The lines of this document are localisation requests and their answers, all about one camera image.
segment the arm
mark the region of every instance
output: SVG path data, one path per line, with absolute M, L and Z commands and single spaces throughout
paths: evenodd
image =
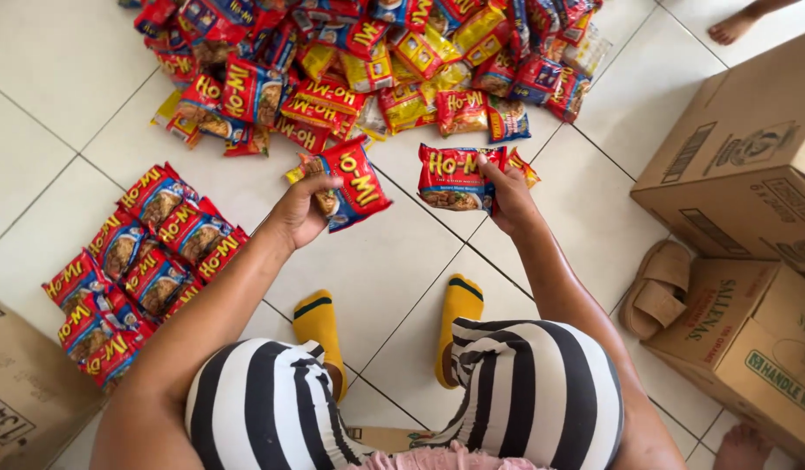
M 614 468 L 687 468 L 660 420 L 631 362 L 623 340 L 606 311 L 579 282 L 562 249 L 536 208 L 520 171 L 505 173 L 485 159 L 483 173 L 495 184 L 500 211 L 493 219 L 515 243 L 533 298 L 543 319 L 574 326 L 594 338 L 617 368 L 625 425 Z
M 92 468 L 202 468 L 184 426 L 193 378 L 237 340 L 292 252 L 326 227 L 312 194 L 338 186 L 327 176 L 292 186 L 243 251 L 150 338 L 104 413 Z

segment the green stripe on sock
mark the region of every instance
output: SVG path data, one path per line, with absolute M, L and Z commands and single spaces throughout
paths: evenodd
M 477 290 L 477 289 L 475 289 L 474 287 L 472 287 L 471 285 L 469 285 L 469 284 L 467 284 L 467 283 L 463 282 L 463 279 L 460 279 L 460 278 L 451 278 L 451 280 L 449 281 L 449 285 L 456 285 L 456 286 L 460 286 L 460 287 L 462 287 L 462 288 L 464 288 L 464 289 L 468 290 L 469 292 L 471 292 L 471 293 L 472 293 L 472 295 L 474 295 L 475 297 L 477 297 L 477 298 L 478 298 L 478 300 L 480 300 L 481 302 L 483 302 L 483 294 L 481 294 L 480 292 L 478 292 L 478 290 Z
M 303 305 L 303 307 L 298 309 L 295 312 L 294 319 L 298 319 L 298 317 L 300 317 L 301 315 L 309 312 L 310 310 L 314 309 L 315 307 L 318 307 L 319 305 L 332 304 L 332 303 L 333 303 L 333 300 L 331 298 L 329 298 L 329 297 L 321 297 L 320 299 L 313 300 L 308 305 Z

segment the foot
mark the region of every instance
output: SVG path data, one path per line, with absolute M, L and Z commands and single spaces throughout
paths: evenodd
M 460 274 L 451 276 L 446 286 L 446 298 L 443 300 L 438 357 L 434 364 L 434 376 L 447 389 L 451 390 L 459 385 L 451 373 L 451 323 L 460 317 L 480 320 L 482 313 L 481 288 Z
M 324 368 L 333 380 L 333 399 L 341 402 L 347 394 L 347 376 L 330 293 L 320 290 L 301 300 L 294 310 L 292 328 L 299 343 L 312 340 L 324 348 Z
M 713 41 L 716 41 L 722 46 L 727 46 L 742 37 L 757 20 L 757 17 L 742 10 L 728 19 L 721 21 L 721 23 L 710 26 L 707 32 L 710 33 L 710 38 Z
M 721 440 L 713 470 L 763 470 L 773 444 L 746 424 L 735 425 Z

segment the bare foot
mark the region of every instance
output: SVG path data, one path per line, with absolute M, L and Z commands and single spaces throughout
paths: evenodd
M 727 46 L 742 37 L 742 35 L 757 22 L 757 19 L 758 18 L 751 13 L 742 10 L 728 19 L 721 21 L 721 23 L 710 26 L 707 32 L 710 33 L 710 38 L 712 38 L 713 41 L 716 41 L 722 46 Z
M 735 425 L 721 440 L 713 470 L 763 470 L 773 443 L 756 429 Z

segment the pink shirt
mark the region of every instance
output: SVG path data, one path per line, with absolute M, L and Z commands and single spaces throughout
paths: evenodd
M 405 453 L 372 454 L 361 466 L 348 465 L 345 470 L 543 470 L 526 458 L 498 458 L 485 453 L 470 453 L 458 441 L 450 447 L 418 447 Z

